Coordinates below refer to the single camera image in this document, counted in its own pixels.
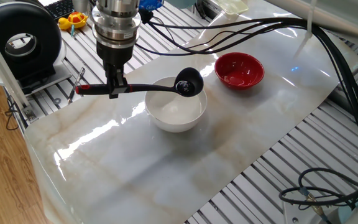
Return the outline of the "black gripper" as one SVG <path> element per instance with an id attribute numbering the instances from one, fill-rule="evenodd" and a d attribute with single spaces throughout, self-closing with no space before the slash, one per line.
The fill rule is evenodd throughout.
<path id="1" fill-rule="evenodd" d="M 119 94 L 125 93 L 128 88 L 127 80 L 124 77 L 123 65 L 132 58 L 133 48 L 134 46 L 114 49 L 99 42 L 96 43 L 97 54 L 103 60 L 106 84 L 109 85 L 110 99 L 118 98 Z"/>

